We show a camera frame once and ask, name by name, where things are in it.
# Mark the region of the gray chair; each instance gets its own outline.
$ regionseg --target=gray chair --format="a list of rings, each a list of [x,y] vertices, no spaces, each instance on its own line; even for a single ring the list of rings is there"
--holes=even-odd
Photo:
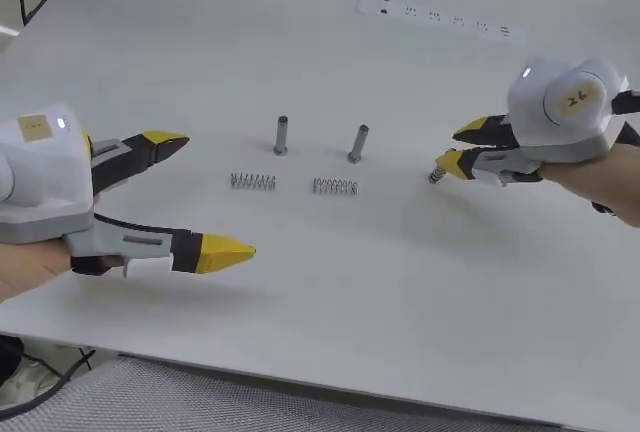
[[[11,432],[557,432],[475,414],[119,357]]]

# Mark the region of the number label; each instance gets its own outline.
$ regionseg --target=number label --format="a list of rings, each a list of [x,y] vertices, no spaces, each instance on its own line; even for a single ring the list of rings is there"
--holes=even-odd
[[[570,117],[581,112],[584,107],[600,100],[600,91],[593,82],[584,82],[560,99],[557,112],[561,117]]]
[[[46,115],[25,115],[18,117],[18,127],[25,142],[53,137]]]

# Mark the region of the yellow fingertip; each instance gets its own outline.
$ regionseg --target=yellow fingertip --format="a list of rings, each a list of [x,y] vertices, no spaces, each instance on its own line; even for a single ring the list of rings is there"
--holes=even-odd
[[[142,132],[142,135],[156,145],[168,140],[187,138],[186,135],[176,134],[175,132],[166,132],[164,130],[145,130]]]
[[[472,122],[469,122],[467,125],[457,130],[454,135],[461,134],[463,132],[467,132],[469,130],[480,130],[489,117],[480,117]]]
[[[235,239],[203,234],[196,274],[209,274],[252,259],[256,249]]]
[[[436,159],[436,165],[461,180],[469,180],[458,165],[464,150],[448,150]]]

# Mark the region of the metal pin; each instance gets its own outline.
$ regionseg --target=metal pin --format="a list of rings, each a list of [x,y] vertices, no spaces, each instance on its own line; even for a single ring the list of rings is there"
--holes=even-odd
[[[364,148],[364,141],[367,140],[368,133],[369,127],[362,124],[358,129],[358,135],[356,135],[356,140],[353,143],[353,148],[351,149],[351,152],[349,152],[349,155],[347,155],[347,159],[349,159],[349,162],[351,162],[352,164],[357,164],[358,162],[360,162],[360,159],[362,158],[362,149]]]
[[[430,184],[437,184],[444,178],[445,175],[447,175],[447,171],[444,170],[442,167],[439,167],[436,165],[434,169],[431,171],[431,173],[427,176],[427,179],[429,180]]]
[[[278,117],[278,131],[276,133],[276,145],[273,152],[276,155],[285,155],[287,153],[287,127],[289,119],[286,115]]]

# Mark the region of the finger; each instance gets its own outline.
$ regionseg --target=finger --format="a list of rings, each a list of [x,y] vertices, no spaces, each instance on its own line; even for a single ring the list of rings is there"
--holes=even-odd
[[[527,173],[516,172],[516,170],[525,171],[525,168],[514,167],[522,164],[514,163],[513,154],[510,152],[514,152],[513,147],[450,149],[436,159],[436,165],[461,180],[478,179],[478,174],[483,175],[483,181],[487,180],[487,175],[491,176],[492,183],[495,178],[501,178],[501,181],[508,178],[507,182],[540,182],[542,180],[535,169],[526,170]]]
[[[505,115],[480,117],[454,133],[453,139],[472,145],[518,146],[511,124]]]
[[[103,225],[118,229],[118,233],[128,237],[131,244],[154,248],[153,253],[163,250],[173,257],[172,270],[193,274],[208,274],[247,261],[256,249],[230,237],[202,234],[185,229],[150,227],[111,219],[100,214],[94,218]],[[122,265],[122,257],[112,256],[72,256],[71,269],[84,275],[102,275],[111,267]]]
[[[163,162],[189,142],[174,132],[148,130],[124,140],[92,142],[91,175],[95,194]]]
[[[493,149],[450,149],[436,159],[436,165],[460,180],[473,180],[473,164],[478,160],[480,153],[488,150]]]
[[[617,144],[627,144],[627,145],[635,145],[636,147],[640,147],[640,135],[636,132],[629,122],[625,122],[622,126],[622,130],[618,135],[618,139],[616,140]]]

